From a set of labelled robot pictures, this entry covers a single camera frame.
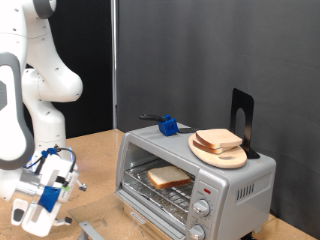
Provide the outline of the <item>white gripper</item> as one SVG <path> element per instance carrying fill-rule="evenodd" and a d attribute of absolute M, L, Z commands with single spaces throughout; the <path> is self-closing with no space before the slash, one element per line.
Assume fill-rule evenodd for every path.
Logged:
<path fill-rule="evenodd" d="M 56 219 L 60 207 L 67 203 L 75 184 L 86 191 L 87 185 L 78 180 L 77 168 L 71 170 L 73 161 L 53 154 L 49 155 L 40 171 L 40 186 L 44 187 L 40 198 L 31 202 L 22 220 L 22 228 L 38 237 L 49 234 L 52 226 L 69 226 L 72 219 Z"/>

